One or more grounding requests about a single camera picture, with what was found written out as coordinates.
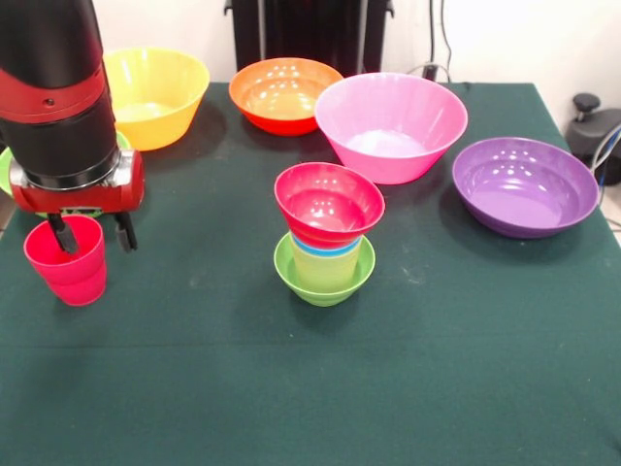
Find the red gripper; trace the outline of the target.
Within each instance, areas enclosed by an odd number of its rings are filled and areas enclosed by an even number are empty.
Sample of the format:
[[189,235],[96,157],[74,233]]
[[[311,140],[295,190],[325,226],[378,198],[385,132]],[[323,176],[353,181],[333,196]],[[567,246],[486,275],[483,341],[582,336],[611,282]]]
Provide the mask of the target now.
[[129,211],[137,210],[145,196],[145,166],[137,150],[121,150],[117,165],[99,183],[69,190],[43,189],[31,183],[19,164],[9,165],[9,183],[16,203],[27,212],[47,214],[58,246],[69,254],[79,245],[62,211],[98,210],[114,213],[117,240],[125,252],[138,248]]

